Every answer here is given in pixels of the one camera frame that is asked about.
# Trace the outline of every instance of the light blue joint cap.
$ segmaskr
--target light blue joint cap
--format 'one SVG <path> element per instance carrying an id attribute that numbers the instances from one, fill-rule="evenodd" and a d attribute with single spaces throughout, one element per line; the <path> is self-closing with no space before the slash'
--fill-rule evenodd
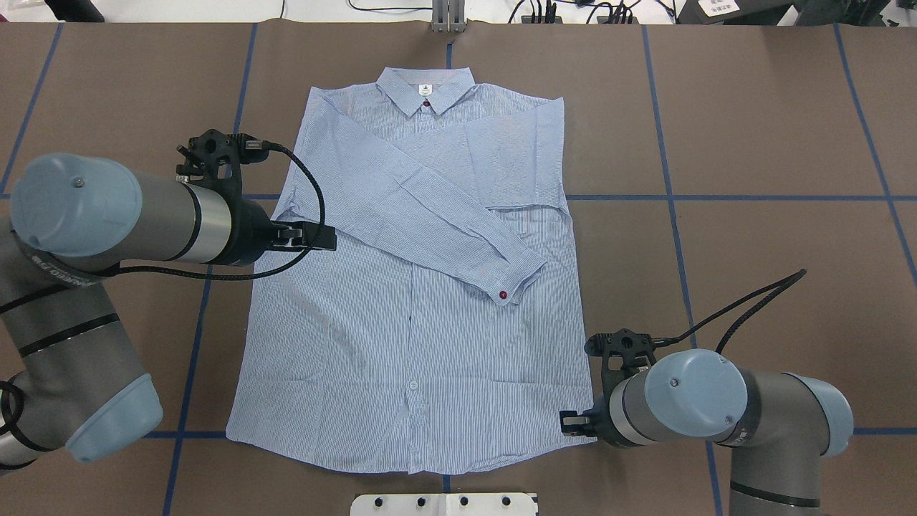
<path id="1" fill-rule="evenodd" d="M 659 360 L 646 374 L 644 394 L 659 422 L 688 437 L 729 430 L 748 404 L 748 389 L 735 365 L 702 349 Z"/>
<path id="2" fill-rule="evenodd" d="M 39 156 L 16 184 L 10 218 L 23 242 L 60 256 L 108 251 L 134 229 L 143 206 L 137 178 L 104 158 Z"/>
<path id="3" fill-rule="evenodd" d="M 113 454 L 148 434 L 162 421 L 160 397 L 149 374 L 127 384 L 95 412 L 65 444 L 79 462 Z"/>
<path id="4" fill-rule="evenodd" d="M 847 403 L 847 398 L 837 390 L 837 387 L 806 376 L 784 373 L 801 381 L 818 400 L 822 406 L 824 417 L 828 420 L 828 450 L 823 456 L 832 457 L 843 452 L 847 447 L 850 436 L 854 434 L 854 412 Z"/>

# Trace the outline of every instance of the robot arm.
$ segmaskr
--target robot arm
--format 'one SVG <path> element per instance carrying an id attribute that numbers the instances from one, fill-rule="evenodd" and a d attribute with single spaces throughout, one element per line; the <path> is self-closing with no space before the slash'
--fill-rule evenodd
<path id="1" fill-rule="evenodd" d="M 731 447 L 731 515 L 819 516 L 821 457 L 843 452 L 854 430 L 840 391 L 703 349 L 657 362 L 653 342 L 629 330 L 593 336 L 586 348 L 602 357 L 603 396 L 583 414 L 561 412 L 561 430 L 624 448 L 685 438 Z M 621 370 L 609 369 L 610 356 L 624 359 Z"/>
<path id="2" fill-rule="evenodd" d="M 0 219 L 0 319 L 26 367 L 0 383 L 0 476 L 62 446 L 90 462 L 159 424 L 156 390 L 100 285 L 130 272 L 121 261 L 247 265 L 268 250 L 335 249 L 323 219 L 270 220 L 242 197 L 240 165 L 269 146 L 209 130 L 179 148 L 179 181 L 62 153 L 28 166 Z"/>

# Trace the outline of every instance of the white paper label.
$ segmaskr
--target white paper label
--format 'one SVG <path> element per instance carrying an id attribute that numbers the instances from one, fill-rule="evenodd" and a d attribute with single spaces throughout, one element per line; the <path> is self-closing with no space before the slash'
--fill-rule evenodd
<path id="1" fill-rule="evenodd" d="M 739 10 L 735 0 L 698 0 L 698 4 L 708 17 L 718 17 Z"/>

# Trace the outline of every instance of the shirt cuff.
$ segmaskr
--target shirt cuff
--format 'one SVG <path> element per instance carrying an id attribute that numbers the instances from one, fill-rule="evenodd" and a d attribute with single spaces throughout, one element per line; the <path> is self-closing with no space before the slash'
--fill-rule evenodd
<path id="1" fill-rule="evenodd" d="M 521 295 L 536 280 L 535 274 L 545 266 L 547 260 L 536 252 L 526 252 L 518 260 L 509 263 L 506 270 L 492 282 L 493 288 L 486 290 L 488 296 L 499 306 L 508 303 L 519 304 Z"/>

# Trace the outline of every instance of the striped shirt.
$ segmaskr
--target striped shirt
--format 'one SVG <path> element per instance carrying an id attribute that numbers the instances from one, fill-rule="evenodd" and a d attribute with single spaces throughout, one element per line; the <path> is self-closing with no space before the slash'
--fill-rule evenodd
<path id="1" fill-rule="evenodd" d="M 337 250 L 255 282 L 226 436 L 354 473 L 487 471 L 592 441 L 558 419 L 592 405 L 563 129 L 563 99 L 468 69 L 313 88 L 295 152 Z M 291 167 L 274 217 L 315 206 Z"/>

